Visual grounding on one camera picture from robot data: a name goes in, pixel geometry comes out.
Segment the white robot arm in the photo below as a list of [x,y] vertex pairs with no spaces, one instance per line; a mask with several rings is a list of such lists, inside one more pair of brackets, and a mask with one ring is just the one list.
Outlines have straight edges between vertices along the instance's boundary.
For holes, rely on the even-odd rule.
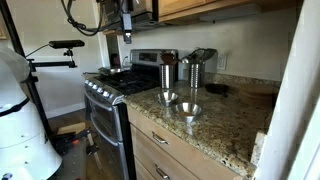
[[5,180],[48,180],[62,163],[21,87],[29,73],[23,56],[0,46],[0,173]]

